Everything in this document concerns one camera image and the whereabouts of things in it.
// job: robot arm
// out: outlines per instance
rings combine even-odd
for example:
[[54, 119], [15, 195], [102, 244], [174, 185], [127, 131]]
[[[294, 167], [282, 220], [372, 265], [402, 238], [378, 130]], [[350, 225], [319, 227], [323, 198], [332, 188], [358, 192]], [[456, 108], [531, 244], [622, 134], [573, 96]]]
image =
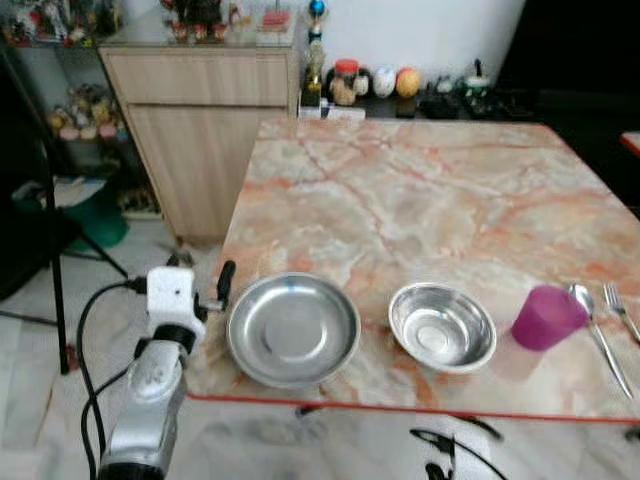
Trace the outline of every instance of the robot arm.
[[202, 308], [191, 270], [159, 267], [147, 276], [151, 340], [127, 372], [124, 407], [100, 462], [99, 480], [164, 479], [186, 395], [183, 370], [205, 335], [209, 309], [224, 310], [235, 264], [218, 282], [218, 302]]

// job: fork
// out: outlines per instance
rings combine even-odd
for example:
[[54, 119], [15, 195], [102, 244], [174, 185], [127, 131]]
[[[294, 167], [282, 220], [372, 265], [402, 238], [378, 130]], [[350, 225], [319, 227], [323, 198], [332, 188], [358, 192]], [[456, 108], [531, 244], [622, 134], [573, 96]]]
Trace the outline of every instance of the fork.
[[629, 318], [629, 315], [627, 315], [627, 309], [624, 308], [624, 305], [620, 300], [618, 286], [615, 283], [608, 283], [604, 286], [604, 298], [607, 301], [609, 308], [620, 316], [620, 319], [627, 326], [631, 335], [633, 335], [634, 340], [640, 343], [640, 332], [638, 331], [638, 327], [635, 326]]

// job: plastic cup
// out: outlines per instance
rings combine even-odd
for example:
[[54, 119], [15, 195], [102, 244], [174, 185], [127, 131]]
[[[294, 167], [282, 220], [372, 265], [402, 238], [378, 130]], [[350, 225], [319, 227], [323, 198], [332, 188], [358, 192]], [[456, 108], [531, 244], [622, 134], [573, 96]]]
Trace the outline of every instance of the plastic cup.
[[584, 327], [589, 316], [569, 292], [543, 285], [529, 293], [511, 333], [525, 348], [548, 350]]

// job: spoon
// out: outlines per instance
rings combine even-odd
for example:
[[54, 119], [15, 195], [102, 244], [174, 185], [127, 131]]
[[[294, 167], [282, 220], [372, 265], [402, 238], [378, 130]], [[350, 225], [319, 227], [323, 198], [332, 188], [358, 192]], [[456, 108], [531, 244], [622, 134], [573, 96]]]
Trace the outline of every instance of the spoon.
[[587, 289], [587, 287], [574, 283], [569, 287], [569, 293], [573, 296], [573, 298], [575, 298], [578, 301], [580, 305], [584, 307], [584, 309], [589, 314], [589, 329], [591, 330], [591, 334], [596, 339], [596, 342], [598, 342], [600, 351], [602, 352], [604, 357], [607, 359], [609, 368], [615, 375], [616, 380], [618, 380], [618, 384], [620, 385], [620, 388], [622, 388], [622, 391], [627, 396], [627, 398], [632, 399], [633, 393], [631, 393], [631, 389], [629, 388], [629, 383], [627, 382], [627, 379], [624, 376], [622, 368], [620, 367], [618, 360], [613, 354], [613, 351], [611, 350], [609, 343], [607, 343], [607, 340], [604, 338], [604, 334], [602, 333], [602, 330], [600, 330], [600, 327], [593, 319], [593, 312], [595, 310], [595, 306], [593, 303], [593, 297], [591, 297], [589, 290]]

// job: metal plate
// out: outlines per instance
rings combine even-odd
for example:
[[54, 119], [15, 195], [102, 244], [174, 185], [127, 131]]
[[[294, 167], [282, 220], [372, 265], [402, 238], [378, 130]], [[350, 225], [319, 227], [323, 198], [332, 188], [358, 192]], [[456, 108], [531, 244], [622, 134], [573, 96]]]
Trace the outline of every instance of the metal plate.
[[484, 365], [496, 349], [489, 314], [463, 293], [432, 283], [400, 289], [389, 305], [393, 334], [419, 362], [466, 373]]
[[280, 388], [320, 383], [353, 355], [360, 317], [342, 291], [306, 273], [261, 280], [235, 303], [227, 326], [238, 366]]

